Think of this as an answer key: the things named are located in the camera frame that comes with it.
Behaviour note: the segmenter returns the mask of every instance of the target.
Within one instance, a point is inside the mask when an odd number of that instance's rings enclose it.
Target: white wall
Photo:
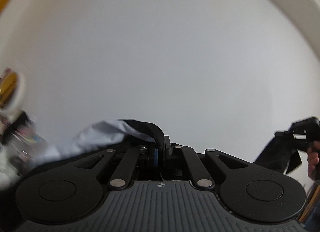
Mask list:
[[[0,58],[26,74],[23,109],[51,143],[133,118],[253,161],[320,116],[319,60],[268,0],[32,0]]]

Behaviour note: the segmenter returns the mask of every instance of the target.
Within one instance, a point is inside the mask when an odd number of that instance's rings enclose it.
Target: metal rivet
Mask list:
[[[113,187],[122,187],[125,185],[125,181],[123,179],[113,179],[110,185]]]
[[[200,179],[197,184],[201,187],[210,187],[213,183],[209,179]]]

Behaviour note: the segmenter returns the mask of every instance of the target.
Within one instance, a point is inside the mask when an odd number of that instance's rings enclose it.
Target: hand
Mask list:
[[[313,175],[313,171],[316,168],[316,165],[319,163],[319,155],[317,152],[314,152],[314,149],[320,150],[320,142],[314,141],[313,147],[308,148],[307,154],[308,154],[308,176],[311,179],[315,179]]]

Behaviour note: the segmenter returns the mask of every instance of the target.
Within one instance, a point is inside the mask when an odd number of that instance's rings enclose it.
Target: gray ribbed panel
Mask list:
[[[225,210],[211,192],[188,181],[135,181],[111,192],[90,216],[65,225],[25,222],[17,232],[306,232],[295,220],[281,225],[256,225]]]

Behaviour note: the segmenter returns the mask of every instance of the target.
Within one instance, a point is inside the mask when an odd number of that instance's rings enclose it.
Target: white surface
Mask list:
[[[23,109],[51,143],[133,118],[253,161],[320,116],[319,60],[268,0],[32,0],[23,15],[0,66],[25,73]]]

